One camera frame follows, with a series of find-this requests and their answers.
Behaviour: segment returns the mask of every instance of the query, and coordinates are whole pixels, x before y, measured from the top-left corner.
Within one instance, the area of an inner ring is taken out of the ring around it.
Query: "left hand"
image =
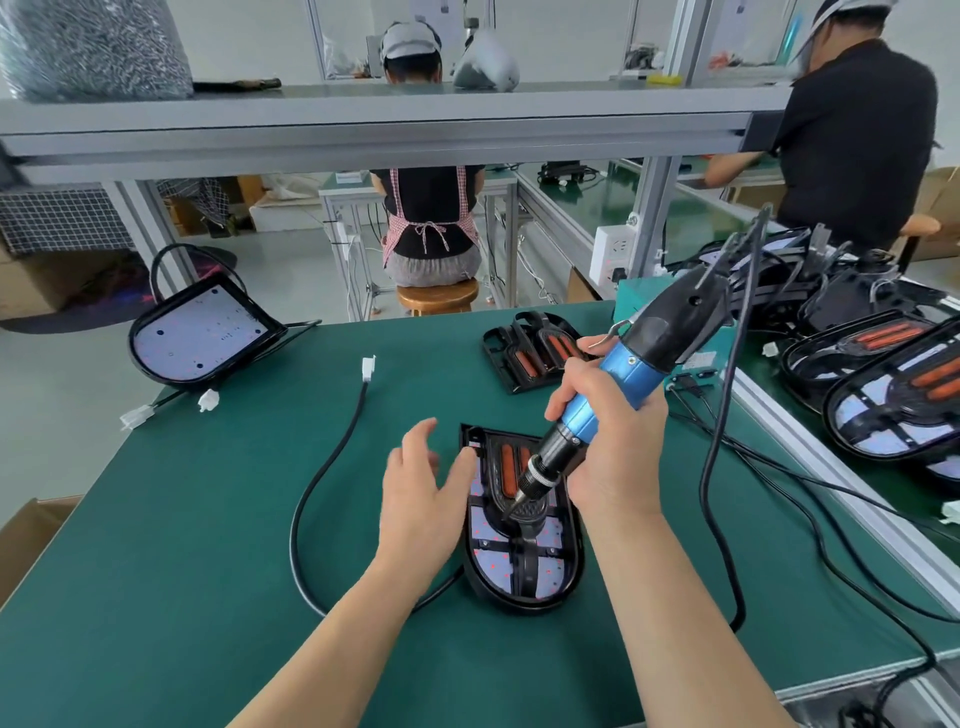
[[[445,485],[437,489],[439,458],[426,443],[436,426],[434,418],[414,425],[387,459],[380,543],[373,559],[409,576],[416,596],[426,592],[460,540],[470,482],[476,474],[476,453],[463,448]]]

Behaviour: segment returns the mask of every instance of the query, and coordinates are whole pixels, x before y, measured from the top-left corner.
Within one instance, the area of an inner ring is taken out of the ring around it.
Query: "power strip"
[[[593,237],[593,258],[590,279],[601,288],[615,290],[626,278],[630,250],[636,241],[636,228],[631,225],[609,225],[597,228]]]

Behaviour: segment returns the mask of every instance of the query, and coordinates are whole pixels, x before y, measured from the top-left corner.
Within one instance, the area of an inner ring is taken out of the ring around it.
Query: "black cable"
[[[673,390],[673,393],[675,394],[677,399],[684,405],[687,412],[690,413],[691,417],[694,419],[695,424],[699,425],[704,431],[710,432],[711,431],[710,426],[704,423],[703,419],[699,415],[697,415],[697,413],[692,409],[692,407],[689,406],[686,400],[684,400],[684,398],[681,397],[680,393],[676,389]],[[702,395],[700,396],[700,399],[704,403],[704,405],[707,407],[710,414],[712,415],[713,411],[707,399]],[[924,653],[925,660],[922,664],[915,667],[909,667],[899,672],[882,686],[882,688],[880,689],[880,692],[876,697],[876,702],[874,703],[874,706],[872,708],[869,708],[859,703],[854,703],[851,706],[848,706],[847,708],[842,709],[839,714],[841,721],[843,721],[846,717],[853,717],[854,720],[862,721],[865,716],[869,715],[872,717],[874,721],[873,725],[878,725],[880,723],[884,726],[891,726],[891,728],[893,728],[890,721],[883,716],[883,711],[886,706],[886,703],[890,699],[891,694],[893,694],[893,692],[898,687],[912,680],[915,677],[919,677],[920,675],[925,674],[926,672],[930,671],[931,669],[934,669],[937,666],[937,657],[932,647],[930,647],[929,643],[927,643],[926,640],[924,640],[924,638],[921,637],[915,630],[913,630],[906,622],[904,622],[898,615],[896,615],[893,611],[891,611],[889,607],[887,607],[885,604],[883,604],[881,601],[879,601],[879,599],[871,595],[869,592],[866,592],[858,584],[853,582],[845,573],[843,573],[832,562],[832,560],[829,558],[829,555],[827,553],[826,541],[824,539],[823,531],[820,528],[820,524],[817,522],[816,517],[809,511],[808,508],[806,508],[806,506],[804,506],[791,494],[783,490],[781,486],[778,485],[766,473],[763,473],[753,462],[751,462],[747,454],[745,454],[743,451],[740,451],[738,449],[734,449],[734,451],[736,452],[740,460],[760,480],[760,482],[762,482],[764,485],[776,491],[782,497],[790,501],[798,510],[800,510],[804,514],[807,520],[810,521],[810,525],[813,528],[814,537],[817,544],[817,552],[820,556],[821,561],[830,570],[830,572],[833,573],[833,575],[836,576],[838,579],[840,579],[842,582],[844,582],[844,584],[846,584],[848,587],[853,589],[860,596],[862,596],[864,599],[870,602],[876,609],[879,610],[881,614],[883,614],[885,617],[887,617],[893,623],[895,623],[900,629],[902,629],[914,642],[917,643],[921,651]],[[892,589],[887,587],[886,584],[884,584],[876,576],[876,574],[874,574],[873,571],[870,570],[869,567],[867,567],[866,563],[863,561],[863,558],[859,555],[859,553],[853,547],[853,544],[851,543],[850,538],[847,536],[846,532],[843,530],[839,521],[833,516],[833,513],[827,508],[827,506],[823,503],[823,501],[820,500],[820,498],[815,493],[813,493],[813,491],[809,488],[809,486],[807,486],[804,483],[804,481],[801,478],[795,476],[794,480],[804,489],[804,492],[809,497],[811,497],[814,500],[814,502],[817,504],[820,511],[827,518],[830,524],[830,527],[833,529],[837,537],[840,539],[840,542],[843,545],[844,549],[850,554],[851,558],[853,559],[853,562],[857,565],[860,571],[867,577],[867,580],[874,587],[876,587],[881,592],[883,592],[887,596],[894,599],[899,604],[905,606],[906,608],[912,610],[913,612],[916,612],[917,614],[923,615],[924,617],[928,617],[930,619],[937,619],[939,621],[951,622],[951,623],[957,623],[958,621],[960,621],[955,618],[945,617],[943,615],[938,615],[933,612],[929,612],[923,607],[918,607],[917,605],[913,604],[912,602],[908,601],[907,599],[903,598],[902,596],[894,592]]]
[[[247,284],[243,281],[242,278],[233,270],[232,266],[228,265],[219,255],[205,249],[201,248],[199,245],[194,245],[193,243],[171,243],[166,248],[162,248],[160,251],[154,255],[154,259],[150,262],[150,274],[149,274],[149,283],[150,283],[150,292],[154,296],[155,303],[163,303],[165,297],[160,293],[160,287],[157,281],[157,274],[160,271],[160,261],[165,255],[176,250],[184,249],[190,253],[195,253],[196,255],[202,255],[203,257],[212,260],[214,263],[222,267],[227,271],[230,276],[237,281],[237,284],[243,290],[244,293],[247,293]]]
[[[350,418],[350,424],[347,425],[347,430],[344,432],[343,437],[340,438],[340,442],[337,443],[337,447],[333,450],[333,452],[330,453],[329,457],[326,458],[326,461],[320,466],[320,469],[317,470],[317,472],[314,473],[314,476],[310,479],[306,490],[304,490],[303,495],[300,496],[300,501],[297,503],[297,509],[294,511],[294,518],[290,523],[290,571],[293,572],[294,583],[297,585],[300,596],[303,597],[303,600],[314,612],[320,615],[321,619],[326,617],[326,609],[321,606],[320,602],[313,595],[313,592],[310,591],[310,587],[303,578],[303,569],[300,565],[300,553],[297,547],[298,535],[300,533],[300,517],[303,515],[303,507],[306,505],[306,501],[310,499],[310,494],[312,494],[314,488],[317,487],[317,483],[321,481],[321,478],[326,475],[326,472],[330,470],[330,467],[333,465],[333,463],[336,462],[338,457],[340,457],[340,453],[344,451],[344,448],[347,446],[347,442],[349,442],[350,437],[353,435],[353,430],[357,427],[357,421],[360,419],[360,413],[363,411],[364,402],[367,400],[367,387],[369,385],[370,383],[365,381],[360,387],[360,396],[357,398],[357,406],[356,409],[353,410],[353,417]],[[414,606],[411,614],[415,614],[419,610],[423,609],[423,607],[425,607],[427,604],[430,604],[436,600],[446,590],[453,586],[454,582],[456,582],[457,579],[463,575],[464,567],[460,566],[446,579],[444,579],[444,581],[442,581],[436,589],[430,592],[430,594],[421,597]]]
[[[291,324],[288,328],[300,328],[300,331],[297,331],[297,333],[291,334],[290,336],[287,336],[281,339],[280,341],[276,342],[269,349],[255,356],[253,358],[253,361],[260,361],[260,359],[265,359],[266,357],[270,356],[272,353],[279,352],[281,349],[283,349],[283,347],[289,346],[294,341],[297,341],[297,339],[303,336],[307,331],[309,331],[311,328],[318,327],[322,322],[323,321],[321,319],[317,319],[316,321],[311,321],[311,322]]]
[[[736,334],[733,336],[730,358],[728,359],[728,371],[730,375],[724,379],[723,388],[720,390],[720,411],[717,414],[716,429],[710,439],[707,457],[704,460],[704,469],[700,475],[700,510],[703,512],[707,528],[709,528],[710,533],[713,535],[713,540],[720,550],[724,569],[727,571],[727,579],[730,581],[733,602],[736,605],[736,611],[730,622],[730,629],[734,633],[737,632],[747,620],[747,602],[743,597],[743,589],[740,586],[740,579],[736,574],[736,564],[733,562],[733,555],[730,551],[730,545],[727,543],[727,537],[724,536],[720,524],[713,515],[713,510],[710,508],[709,487],[710,477],[713,475],[713,466],[716,465],[717,454],[720,452],[724,427],[727,425],[727,416],[730,414],[730,405],[733,399],[733,381],[735,379],[733,371],[747,338],[747,322],[750,320],[750,312],[754,307],[756,286],[760,278],[759,252],[763,247],[764,233],[765,231],[754,232],[750,268],[747,273],[747,287],[744,290],[743,310],[740,313],[740,326],[736,328]]]
[[[691,418],[691,417],[686,417],[686,416],[681,415],[681,414],[679,414],[679,413],[677,413],[677,412],[671,412],[671,413],[670,413],[670,417],[674,418],[675,420],[681,420],[681,421],[683,421],[683,422],[693,423],[693,424],[695,424],[695,425],[697,424],[697,422],[696,422],[693,418]],[[707,434],[712,434],[712,432],[713,432],[713,428],[712,428],[712,427],[709,427],[709,426],[706,426],[706,425],[701,425],[701,427],[703,428],[703,430],[704,430]],[[844,493],[844,494],[846,494],[846,495],[848,495],[848,496],[853,496],[853,497],[859,498],[860,500],[863,500],[863,501],[866,502],[866,503],[870,503],[870,505],[874,506],[874,507],[877,508],[878,510],[885,511],[886,513],[889,513],[889,514],[891,514],[891,515],[893,515],[893,516],[897,516],[898,518],[903,519],[904,521],[907,521],[907,522],[909,522],[909,523],[912,523],[913,525],[917,526],[918,528],[922,528],[922,529],[924,529],[924,530],[930,531],[931,533],[934,533],[934,534],[936,534],[937,536],[940,536],[941,538],[946,539],[947,541],[952,541],[952,542],[954,542],[954,543],[956,543],[956,544],[960,544],[960,537],[954,536],[954,535],[951,534],[951,533],[947,533],[946,531],[940,529],[938,526],[933,525],[932,523],[924,522],[924,521],[922,521],[922,520],[920,520],[920,519],[917,519],[917,518],[914,518],[914,517],[912,517],[912,516],[906,516],[906,515],[904,515],[903,513],[897,511],[896,509],[891,508],[889,505],[886,505],[885,503],[881,503],[880,501],[875,500],[875,499],[873,499],[873,498],[871,498],[871,497],[869,497],[869,496],[864,496],[862,493],[858,493],[858,492],[856,492],[855,490],[853,490],[852,488],[846,488],[846,487],[844,487],[844,486],[842,486],[842,485],[835,485],[835,484],[833,484],[833,483],[829,483],[829,482],[827,482],[827,481],[825,481],[825,480],[821,480],[820,478],[817,478],[817,477],[812,477],[812,476],[807,475],[807,474],[805,474],[805,473],[797,473],[797,472],[795,472],[795,471],[792,471],[792,470],[790,470],[789,468],[787,468],[786,466],[781,465],[779,462],[777,462],[777,461],[774,460],[773,458],[769,457],[768,455],[764,455],[762,452],[758,452],[758,451],[756,451],[755,449],[751,448],[750,446],[744,445],[742,442],[740,442],[739,440],[731,437],[730,435],[724,435],[724,438],[723,438],[723,439],[724,439],[724,444],[727,445],[728,447],[730,447],[731,449],[734,449],[734,450],[743,452],[743,453],[746,454],[748,457],[751,457],[752,459],[756,460],[757,462],[760,462],[760,463],[762,463],[763,465],[766,465],[766,466],[768,466],[768,467],[770,467],[770,468],[773,468],[773,469],[775,469],[775,470],[778,470],[778,471],[780,471],[781,473],[785,473],[785,474],[789,475],[790,477],[794,477],[794,478],[803,480],[803,481],[805,481],[805,482],[807,482],[807,483],[811,483],[812,485],[820,486],[821,488],[827,488],[827,489],[832,490],[832,491],[837,491],[838,493]]]

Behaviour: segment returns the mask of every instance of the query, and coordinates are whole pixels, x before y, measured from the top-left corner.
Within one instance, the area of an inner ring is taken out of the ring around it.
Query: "wire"
[[[310,608],[320,615],[320,618],[323,619],[326,617],[327,610],[321,606],[320,602],[313,595],[313,592],[310,591],[310,587],[307,585],[306,580],[303,578],[303,568],[300,564],[300,552],[298,549],[298,536],[300,534],[300,517],[303,515],[303,508],[306,505],[306,501],[310,499],[310,495],[313,493],[314,488],[317,487],[317,483],[326,475],[326,472],[330,470],[330,467],[333,463],[336,462],[337,458],[340,457],[340,453],[344,451],[344,448],[347,446],[350,437],[353,435],[353,430],[357,427],[357,421],[360,419],[360,413],[363,411],[364,402],[367,400],[367,387],[369,386],[368,381],[364,381],[363,385],[360,387],[360,396],[357,398],[356,409],[353,410],[353,417],[350,418],[350,423],[347,425],[347,430],[344,432],[343,437],[340,438],[340,442],[337,443],[337,447],[334,448],[333,452],[326,458],[326,461],[320,466],[320,469],[314,473],[314,476],[310,479],[309,484],[306,487],[306,490],[303,491],[303,495],[300,496],[300,500],[297,503],[297,508],[294,511],[294,518],[290,523],[290,571],[294,575],[294,583],[297,585],[297,589],[300,592],[300,596],[303,597],[303,600],[310,606]],[[435,601],[440,597],[446,590],[448,590],[453,584],[464,575],[464,567],[458,567],[453,573],[451,573],[444,581],[442,581],[436,589],[434,589],[430,594],[423,596],[413,608],[412,614],[423,609],[423,607]]]
[[[233,270],[231,266],[227,265],[227,263],[219,255],[216,255],[206,248],[201,248],[199,245],[194,245],[193,243],[171,243],[167,247],[161,248],[157,254],[154,255],[154,259],[150,261],[150,275],[148,277],[148,281],[150,283],[150,292],[154,296],[155,303],[163,303],[166,300],[163,294],[160,293],[159,286],[157,285],[156,277],[160,271],[160,262],[163,260],[165,255],[176,249],[184,249],[190,253],[201,255],[209,260],[212,260],[214,263],[227,271],[227,273],[229,273],[237,281],[243,292],[247,293],[247,284],[242,278],[240,278],[240,276],[235,270]]]
[[[266,351],[261,352],[261,353],[259,353],[257,356],[255,356],[255,357],[253,358],[253,361],[254,361],[254,362],[260,361],[260,359],[265,359],[265,358],[267,358],[268,356],[270,356],[271,354],[279,352],[281,349],[283,349],[283,347],[289,346],[289,345],[292,344],[293,342],[297,341],[297,339],[299,339],[301,336],[303,336],[303,335],[304,335],[307,331],[309,331],[311,328],[316,328],[316,327],[318,327],[318,326],[319,326],[320,324],[322,324],[322,323],[323,323],[323,320],[322,320],[322,319],[317,319],[316,321],[311,321],[311,322],[307,322],[307,323],[291,324],[288,328],[301,328],[301,330],[298,331],[297,333],[291,334],[290,336],[287,336],[287,337],[281,339],[280,341],[276,342],[276,343],[275,343],[273,346],[271,346],[269,349],[267,349]]]
[[[715,430],[713,430],[709,425],[704,423],[702,418],[700,418],[700,416],[696,414],[696,412],[692,409],[692,407],[690,407],[690,405],[686,402],[686,400],[680,395],[679,391],[674,389],[672,390],[672,392],[677,397],[677,399],[684,405],[687,412],[690,413],[691,418],[693,419],[695,424],[699,425],[706,432],[715,432]],[[707,399],[703,397],[702,394],[698,395],[698,397],[704,403],[704,405],[707,407],[708,411],[712,415],[713,411]],[[936,654],[933,652],[933,649],[930,647],[929,643],[927,643],[915,630],[913,630],[908,624],[906,624],[906,622],[904,622],[899,616],[897,616],[894,612],[892,612],[889,607],[887,607],[885,604],[879,601],[879,599],[877,599],[875,596],[866,592],[860,585],[853,582],[845,573],[839,570],[839,568],[829,558],[823,531],[821,530],[820,524],[817,522],[816,517],[809,511],[809,509],[806,508],[806,506],[804,506],[791,494],[783,490],[781,486],[778,485],[766,473],[761,472],[759,468],[749,459],[748,454],[746,454],[741,449],[734,449],[734,451],[736,452],[740,460],[742,460],[743,463],[751,470],[751,472],[754,473],[754,475],[756,475],[756,477],[760,480],[760,482],[762,482],[764,485],[771,488],[772,490],[776,491],[782,497],[786,498],[790,503],[792,503],[798,510],[800,510],[804,514],[804,516],[810,522],[810,525],[813,529],[814,537],[817,545],[817,552],[820,556],[820,559],[824,563],[824,565],[830,570],[830,572],[833,573],[833,575],[836,576],[838,579],[840,579],[842,582],[844,582],[844,584],[846,584],[848,587],[853,589],[860,596],[862,596],[864,599],[870,602],[885,617],[893,621],[914,642],[917,643],[921,651],[924,653],[925,659],[923,663],[915,667],[909,667],[899,672],[883,685],[883,687],[880,689],[879,693],[877,694],[876,702],[874,703],[874,706],[872,708],[868,708],[867,706],[864,706],[860,703],[852,703],[850,706],[847,706],[846,708],[842,709],[839,714],[841,726],[845,725],[844,721],[847,717],[853,718],[855,722],[858,721],[858,724],[862,724],[864,726],[870,725],[866,723],[866,716],[870,716],[873,720],[872,725],[882,724],[884,726],[891,726],[891,728],[893,728],[893,724],[890,723],[890,721],[883,716],[884,708],[886,707],[886,703],[889,701],[890,696],[898,687],[900,687],[904,683],[935,668],[937,666]],[[863,558],[854,548],[852,542],[850,541],[850,538],[847,536],[846,532],[841,527],[839,521],[836,519],[833,513],[827,508],[827,506],[823,503],[823,501],[809,488],[808,485],[806,485],[806,483],[804,483],[804,479],[799,477],[798,473],[790,473],[790,474],[793,477],[793,479],[797,482],[797,484],[804,490],[807,496],[812,498],[813,501],[817,504],[817,507],[819,508],[821,513],[828,520],[830,527],[833,529],[837,537],[840,539],[840,542],[843,545],[844,549],[850,554],[857,568],[860,569],[860,571],[864,574],[864,576],[867,577],[867,580],[870,582],[871,585],[873,585],[878,590],[880,590],[881,592],[883,592],[884,594],[886,594],[887,596],[895,600],[897,603],[901,604],[907,609],[910,609],[911,611],[917,614],[920,614],[924,617],[927,617],[929,619],[937,619],[938,621],[945,621],[945,622],[954,623],[954,624],[960,623],[960,619],[953,618],[953,617],[946,617],[944,615],[938,615],[936,613],[929,612],[923,607],[919,607],[916,604],[913,604],[909,600],[905,599],[904,597],[894,592],[885,583],[883,583],[879,579],[879,577],[877,577],[876,574],[866,565]]]
[[[700,475],[700,510],[704,514],[704,521],[707,528],[713,535],[713,540],[720,549],[720,556],[723,558],[724,568],[727,570],[727,579],[730,581],[731,592],[733,593],[733,602],[736,605],[736,611],[730,622],[730,629],[736,633],[743,623],[747,620],[747,602],[743,596],[743,589],[740,586],[740,579],[736,574],[736,564],[733,562],[733,555],[730,551],[730,545],[727,543],[727,537],[724,536],[713,515],[713,509],[710,507],[709,487],[710,477],[713,475],[713,466],[716,465],[717,455],[720,452],[720,446],[723,439],[724,427],[727,425],[727,416],[730,414],[730,406],[733,399],[733,369],[736,366],[737,358],[743,350],[744,341],[747,338],[747,322],[750,320],[750,312],[754,307],[754,298],[756,297],[756,286],[760,278],[760,250],[763,248],[765,231],[756,230],[753,234],[750,268],[747,274],[747,287],[743,296],[743,310],[740,313],[740,326],[736,328],[736,334],[733,336],[733,344],[730,349],[729,368],[731,375],[724,379],[723,388],[720,390],[720,411],[717,413],[716,428],[710,439],[710,446],[707,450],[707,458],[704,460],[704,469]]]

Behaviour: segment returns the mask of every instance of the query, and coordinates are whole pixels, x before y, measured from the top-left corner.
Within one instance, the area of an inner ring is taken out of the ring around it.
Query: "electric screwdriver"
[[[613,377],[634,409],[727,320],[730,271],[724,263],[740,243],[742,238],[732,239],[712,265],[687,271],[641,312],[611,329],[608,339],[630,326],[600,368]],[[577,395],[540,441],[505,517],[521,503],[545,496],[580,465],[596,432],[597,418],[587,398]]]

